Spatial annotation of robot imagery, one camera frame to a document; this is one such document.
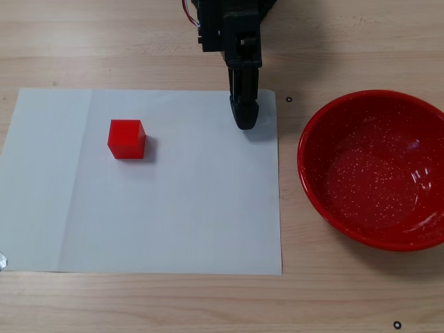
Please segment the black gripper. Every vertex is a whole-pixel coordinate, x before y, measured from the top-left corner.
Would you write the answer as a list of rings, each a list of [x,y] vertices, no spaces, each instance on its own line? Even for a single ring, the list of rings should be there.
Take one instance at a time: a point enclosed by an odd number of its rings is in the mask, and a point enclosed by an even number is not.
[[[230,105],[236,125],[252,129],[257,121],[259,69],[262,66],[258,1],[197,1],[198,43],[220,52],[228,69]],[[237,75],[241,70],[237,102]]]

